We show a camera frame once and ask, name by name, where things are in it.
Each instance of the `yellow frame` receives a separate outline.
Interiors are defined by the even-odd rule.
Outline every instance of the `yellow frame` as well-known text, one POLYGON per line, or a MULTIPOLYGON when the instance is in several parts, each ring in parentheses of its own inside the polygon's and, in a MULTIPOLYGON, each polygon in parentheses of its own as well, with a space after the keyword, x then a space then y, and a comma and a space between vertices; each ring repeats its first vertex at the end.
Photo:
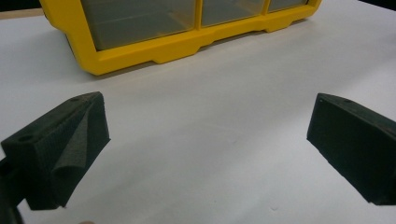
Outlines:
POLYGON ((259 16, 202 27, 203 1, 196 0, 195 27, 191 31, 97 51, 81 0, 40 0, 51 25, 67 35, 71 49, 82 69, 94 75, 102 75, 149 61, 166 63, 195 54, 200 47, 234 35, 283 29, 294 21, 312 16, 321 2, 321 0, 309 0, 304 6, 269 13, 270 0, 265 0, 262 14, 259 16))

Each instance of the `table surface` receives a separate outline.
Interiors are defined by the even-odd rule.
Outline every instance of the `table surface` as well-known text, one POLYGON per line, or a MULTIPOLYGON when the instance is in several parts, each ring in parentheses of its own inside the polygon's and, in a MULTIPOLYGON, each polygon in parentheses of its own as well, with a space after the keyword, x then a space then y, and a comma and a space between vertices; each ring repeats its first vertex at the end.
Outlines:
POLYGON ((66 209, 22 202, 26 223, 395 223, 395 206, 364 201, 305 140, 318 92, 396 120, 395 21, 323 1, 288 29, 94 77, 43 16, 1 20, 0 139, 91 91, 112 139, 66 209))

